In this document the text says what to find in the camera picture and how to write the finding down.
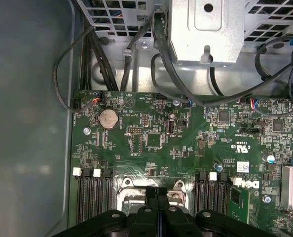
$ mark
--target mesh grille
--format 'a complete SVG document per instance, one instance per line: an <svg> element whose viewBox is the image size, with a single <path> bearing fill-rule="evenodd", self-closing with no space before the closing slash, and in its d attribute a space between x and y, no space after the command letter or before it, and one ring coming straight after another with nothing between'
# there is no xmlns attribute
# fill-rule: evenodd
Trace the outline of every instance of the mesh grille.
<svg viewBox="0 0 293 237"><path fill-rule="evenodd" d="M109 36L135 36L149 14L147 0L92 0L83 2L93 18L96 31L107 32ZM151 30L144 37L152 37Z"/></svg>
<svg viewBox="0 0 293 237"><path fill-rule="evenodd" d="M258 24L245 32L245 41L267 42L293 24L293 0L259 0L248 11Z"/></svg>

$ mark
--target white label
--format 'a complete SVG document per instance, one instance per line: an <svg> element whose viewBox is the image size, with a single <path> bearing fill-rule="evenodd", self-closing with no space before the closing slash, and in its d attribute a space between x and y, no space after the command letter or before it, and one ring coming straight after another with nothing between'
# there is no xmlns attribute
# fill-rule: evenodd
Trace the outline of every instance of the white label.
<svg viewBox="0 0 293 237"><path fill-rule="evenodd" d="M238 161L236 163L236 172L249 173L250 172L250 162L249 161Z"/></svg>

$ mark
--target wire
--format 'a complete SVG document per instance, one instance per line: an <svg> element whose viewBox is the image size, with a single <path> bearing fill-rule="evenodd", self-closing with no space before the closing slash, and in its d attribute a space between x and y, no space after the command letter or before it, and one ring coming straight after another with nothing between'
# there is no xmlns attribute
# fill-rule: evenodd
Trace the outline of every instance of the wire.
<svg viewBox="0 0 293 237"><path fill-rule="evenodd" d="M210 81L217 95L224 96L224 94L221 92L220 88L218 87L214 67L210 68Z"/></svg>
<svg viewBox="0 0 293 237"><path fill-rule="evenodd" d="M288 117L290 115L293 115L293 110L287 112L287 113L283 113L283 114L267 114L263 111L260 111L259 109L255 109L254 110L255 112L263 115L263 116L266 116L266 117L278 117L278 118L283 118L283 117Z"/></svg>
<svg viewBox="0 0 293 237"><path fill-rule="evenodd" d="M165 34L164 34L164 27L161 19L156 19L155 24L154 24L154 33L155 33L155 38L157 40L158 48L160 51L160 55L164 64L164 67L166 71L169 73L172 82L174 85L182 91L182 93L189 99L191 99L193 102L195 102L199 106L206 106L206 107L211 107L211 106L218 106L221 104L226 104L238 99L241 99L243 97L247 97L252 95L253 93L264 89L267 87L269 84L277 80L281 75L283 75L287 70L291 68L291 64L288 64L285 66L283 69L281 69L279 72L277 72L275 75L273 75L271 78L268 80L246 90L243 92L240 92L238 94L232 95L232 96L227 96L223 97L221 99L214 99L214 100L209 100L209 101L201 101L198 100L196 96L194 96L185 86L183 81L179 78L178 74L175 71L175 68L173 66L173 63L170 58L170 53L169 53L169 48L166 42Z"/></svg>
<svg viewBox="0 0 293 237"><path fill-rule="evenodd" d="M293 84L293 68L290 71L289 79L288 79L288 94L290 99L293 101L292 84Z"/></svg>
<svg viewBox="0 0 293 237"><path fill-rule="evenodd" d="M263 44L257 51L257 54L255 56L255 68L258 72L258 74L264 78L265 80L267 80L268 78L272 77L272 75L270 75L262 66L261 62L260 62L260 56L264 53L265 49L267 46L269 46L270 44L274 44L274 43L278 43L278 42L282 42L285 40L290 40L293 39L293 34L292 35L285 35L285 36L281 36L278 38L275 38L273 40L271 40L270 42ZM287 83L285 83L284 81L280 80L279 83L284 84L285 86L288 86Z"/></svg>
<svg viewBox="0 0 293 237"><path fill-rule="evenodd" d="M81 114L84 111L88 110L93 103L90 102L88 104L86 104L83 108L81 109L73 109L71 107L69 107L66 102L64 101L64 99L62 98L62 95L60 93L60 89L59 89L59 85L58 85L58 67L60 62L62 61L62 59L80 42L84 39L85 36L87 36L91 31L93 31L94 27L90 26L88 27L55 61L54 66L53 66L53 72L52 72L52 82L53 82L53 86L56 92L56 95L60 101L60 103L64 106L64 108L66 108L68 111L72 112L72 113L76 113L76 114Z"/></svg>
<svg viewBox="0 0 293 237"><path fill-rule="evenodd" d="M108 58L102 49L101 43L100 43L99 38L98 38L95 31L91 32L90 40L91 40L94 54L97 58L97 62L100 66L104 81L106 83L107 89L119 91L115 77L113 75L113 72L112 72L112 69L110 66L110 63L109 63Z"/></svg>
<svg viewBox="0 0 293 237"><path fill-rule="evenodd" d="M138 33L132 38L130 41L127 49L132 50L134 44L141 38L143 37L152 27L152 17L150 17L145 25L138 31ZM130 65L131 65L131 56L125 56L125 66L124 66L124 72L123 72L123 77L121 81L121 86L120 86L120 91L125 91L127 84L128 84L128 79L129 79L129 74L130 74Z"/></svg>
<svg viewBox="0 0 293 237"><path fill-rule="evenodd" d="M155 87L155 89L161 93L162 95L166 96L167 98L170 98L172 100L178 100L182 103L188 103L189 100L187 99L182 99L180 97L175 97L175 96L172 96L168 93L166 93L160 86L159 84L157 84L156 80L155 80L155 73L156 73L156 67L155 67L155 60L160 57L160 54L155 54L153 57L152 57L152 60L151 60L151 78L152 78L152 83L153 83L153 86Z"/></svg>

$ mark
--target white slot latch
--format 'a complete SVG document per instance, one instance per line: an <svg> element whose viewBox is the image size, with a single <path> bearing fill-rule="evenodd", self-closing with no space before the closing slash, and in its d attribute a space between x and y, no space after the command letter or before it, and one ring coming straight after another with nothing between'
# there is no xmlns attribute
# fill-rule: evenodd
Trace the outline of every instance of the white slot latch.
<svg viewBox="0 0 293 237"><path fill-rule="evenodd" d="M216 181L217 180L217 173L216 172L210 172L208 175L209 181Z"/></svg>
<svg viewBox="0 0 293 237"><path fill-rule="evenodd" d="M73 176L81 176L81 175L82 175L81 168L73 167Z"/></svg>
<svg viewBox="0 0 293 237"><path fill-rule="evenodd" d="M98 177L98 178L100 178L101 175L102 175L102 170L101 170L101 169L94 169L93 177Z"/></svg>

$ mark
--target screw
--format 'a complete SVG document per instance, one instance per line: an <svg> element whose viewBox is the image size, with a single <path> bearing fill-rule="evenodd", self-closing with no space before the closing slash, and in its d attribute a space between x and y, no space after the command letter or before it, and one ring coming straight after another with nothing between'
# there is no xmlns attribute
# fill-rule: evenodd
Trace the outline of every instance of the screw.
<svg viewBox="0 0 293 237"><path fill-rule="evenodd" d="M181 104L181 102L179 100L173 100L173 105L178 106L180 104Z"/></svg>
<svg viewBox="0 0 293 237"><path fill-rule="evenodd" d="M83 132L84 132L85 135L89 135L89 134L91 134L91 129L89 127L85 127L83 129Z"/></svg>
<svg viewBox="0 0 293 237"><path fill-rule="evenodd" d="M203 212L202 215L204 217L211 217L211 213L209 213L209 212Z"/></svg>
<svg viewBox="0 0 293 237"><path fill-rule="evenodd" d="M148 42L143 41L142 44L141 44L141 47L142 47L143 49L147 49L147 47L148 47Z"/></svg>
<svg viewBox="0 0 293 237"><path fill-rule="evenodd" d="M265 196L263 197L263 202L264 202L264 203L271 203L271 197L265 195Z"/></svg>
<svg viewBox="0 0 293 237"><path fill-rule="evenodd" d="M168 210L169 211L172 211L172 212L177 211L177 209L175 207L173 207L173 206L171 206L170 208L168 208Z"/></svg>

